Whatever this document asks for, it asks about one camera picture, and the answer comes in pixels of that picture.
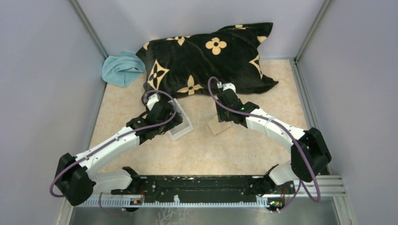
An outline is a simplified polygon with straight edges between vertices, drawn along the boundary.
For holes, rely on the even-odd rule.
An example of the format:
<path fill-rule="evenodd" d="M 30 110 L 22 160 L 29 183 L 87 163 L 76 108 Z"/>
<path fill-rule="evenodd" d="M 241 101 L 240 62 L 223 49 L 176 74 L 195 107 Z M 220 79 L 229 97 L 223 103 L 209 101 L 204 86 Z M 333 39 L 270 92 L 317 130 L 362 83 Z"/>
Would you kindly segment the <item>beige card holder wallet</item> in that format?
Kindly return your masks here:
<path fill-rule="evenodd" d="M 207 122 L 207 125 L 214 136 L 217 136 L 232 127 L 231 122 L 220 122 L 217 115 L 210 119 Z"/>

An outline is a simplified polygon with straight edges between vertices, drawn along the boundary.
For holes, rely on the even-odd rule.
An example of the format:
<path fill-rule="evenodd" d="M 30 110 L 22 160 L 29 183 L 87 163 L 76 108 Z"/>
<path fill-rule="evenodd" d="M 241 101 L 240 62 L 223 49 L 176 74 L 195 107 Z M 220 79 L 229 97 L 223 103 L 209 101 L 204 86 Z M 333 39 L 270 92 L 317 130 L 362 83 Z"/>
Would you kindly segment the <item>white plastic card box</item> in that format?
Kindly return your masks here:
<path fill-rule="evenodd" d="M 181 138 L 182 136 L 188 134 L 189 132 L 191 132 L 194 128 L 193 128 L 190 118 L 188 117 L 185 110 L 181 107 L 181 105 L 179 104 L 177 99 L 174 98 L 173 101 L 176 104 L 176 111 L 182 119 L 182 122 L 179 125 L 175 126 L 171 130 L 169 130 L 170 138 L 173 141 L 175 141 L 175 140 Z"/>

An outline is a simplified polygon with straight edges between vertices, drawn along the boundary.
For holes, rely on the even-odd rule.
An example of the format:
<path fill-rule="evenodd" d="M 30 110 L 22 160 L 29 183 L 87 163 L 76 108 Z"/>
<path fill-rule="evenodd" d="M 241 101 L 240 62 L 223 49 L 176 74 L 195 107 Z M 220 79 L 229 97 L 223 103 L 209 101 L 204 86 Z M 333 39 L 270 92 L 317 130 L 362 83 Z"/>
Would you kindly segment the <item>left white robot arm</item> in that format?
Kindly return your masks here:
<path fill-rule="evenodd" d="M 125 166 L 116 172 L 100 170 L 124 152 L 186 121 L 186 113 L 176 99 L 162 100 L 158 94 L 152 94 L 146 111 L 127 122 L 116 134 L 75 156 L 69 153 L 61 156 L 50 194 L 65 197 L 73 206 L 96 194 L 143 195 L 144 182 L 131 167 Z"/>

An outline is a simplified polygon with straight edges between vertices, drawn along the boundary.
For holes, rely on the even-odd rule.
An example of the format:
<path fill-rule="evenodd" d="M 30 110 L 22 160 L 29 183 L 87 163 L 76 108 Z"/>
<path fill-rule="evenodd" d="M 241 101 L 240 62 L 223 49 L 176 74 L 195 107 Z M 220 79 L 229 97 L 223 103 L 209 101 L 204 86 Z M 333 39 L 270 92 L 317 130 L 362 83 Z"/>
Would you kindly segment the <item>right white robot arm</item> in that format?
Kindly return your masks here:
<path fill-rule="evenodd" d="M 289 161 L 273 166 L 264 180 L 270 193 L 277 193 L 284 183 L 293 180 L 311 182 L 311 173 L 317 175 L 332 160 L 321 132 L 294 127 L 269 115 L 258 105 L 243 104 L 236 95 L 232 83 L 217 83 L 216 110 L 219 122 L 233 122 L 247 129 L 258 131 L 281 144 L 290 153 Z"/>

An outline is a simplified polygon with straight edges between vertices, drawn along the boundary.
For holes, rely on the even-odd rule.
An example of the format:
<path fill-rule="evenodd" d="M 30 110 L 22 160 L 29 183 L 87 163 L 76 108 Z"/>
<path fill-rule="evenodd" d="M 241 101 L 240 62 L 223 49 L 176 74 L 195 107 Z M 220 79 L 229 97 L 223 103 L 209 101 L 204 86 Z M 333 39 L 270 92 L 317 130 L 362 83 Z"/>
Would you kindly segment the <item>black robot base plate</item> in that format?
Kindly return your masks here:
<path fill-rule="evenodd" d="M 281 186 L 271 184 L 263 175 L 166 176 L 136 175 L 125 189 L 111 190 L 113 195 L 138 195 L 145 203 L 253 203 L 267 194 L 294 194 L 292 181 Z"/>

